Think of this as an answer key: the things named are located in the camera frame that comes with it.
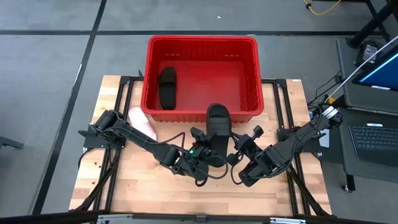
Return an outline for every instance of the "blue screen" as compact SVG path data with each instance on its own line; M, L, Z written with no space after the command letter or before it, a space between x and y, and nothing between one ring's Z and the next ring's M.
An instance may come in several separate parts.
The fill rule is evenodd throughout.
M359 82L398 89L398 53L375 68Z

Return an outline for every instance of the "white object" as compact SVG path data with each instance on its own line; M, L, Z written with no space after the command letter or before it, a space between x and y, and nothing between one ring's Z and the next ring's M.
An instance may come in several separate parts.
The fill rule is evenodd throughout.
M396 39L398 39L398 36L396 36L394 39L392 39L390 42L388 42L388 43L386 43L382 48L380 48L377 52L375 52L372 56L370 56L364 63L362 63L362 65L360 65L351 75L349 75L349 77L348 78L346 78L346 80L344 80L344 82L342 83L342 84L340 84L340 86L338 86L337 87L337 89L335 90L335 91L333 91L333 93L331 93L330 95L329 95L329 97L325 100L325 102L323 102L323 103L326 103L328 100L329 100L329 98L331 98L331 96L333 95L333 94L335 94L336 92L337 92L337 90L338 89L340 89L359 69L361 69L362 68L362 66L364 65L364 64L366 64L366 62L368 62L368 61L370 61L374 56L376 56L380 51L382 51L383 49L385 49L388 45L390 45L391 43L393 43L393 41L395 41Z
M129 119L131 122L131 126L133 128L146 134L147 136L156 141L157 139L156 133L152 125L150 125L150 122L148 121L144 112L142 112L141 108L139 107L131 108L131 110L129 110Z

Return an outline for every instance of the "laptop keyboard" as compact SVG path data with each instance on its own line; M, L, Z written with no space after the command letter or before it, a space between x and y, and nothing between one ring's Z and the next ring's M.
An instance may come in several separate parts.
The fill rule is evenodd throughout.
M398 151L398 128L349 125L356 149Z

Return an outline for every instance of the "black slipper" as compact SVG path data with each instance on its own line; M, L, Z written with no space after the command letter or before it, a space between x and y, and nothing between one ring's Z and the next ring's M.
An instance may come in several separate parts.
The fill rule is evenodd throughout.
M159 75L160 105L164 110L175 108L177 72L173 67L164 68Z
M215 133L215 136L210 140L210 149L215 150L217 155L226 159L228 149L228 140L231 136L231 118L229 112L224 105L215 103L207 109L206 121L207 134ZM215 158L212 161L212 166L221 167L224 161Z

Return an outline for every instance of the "pink object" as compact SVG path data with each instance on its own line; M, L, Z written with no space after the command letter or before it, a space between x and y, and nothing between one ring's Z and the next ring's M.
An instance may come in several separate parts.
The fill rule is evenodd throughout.
M129 111L129 119L133 128L148 135L150 138L156 141L156 133L152 125L150 125L150 122L148 121L144 112L142 112L141 108L131 108L131 110Z

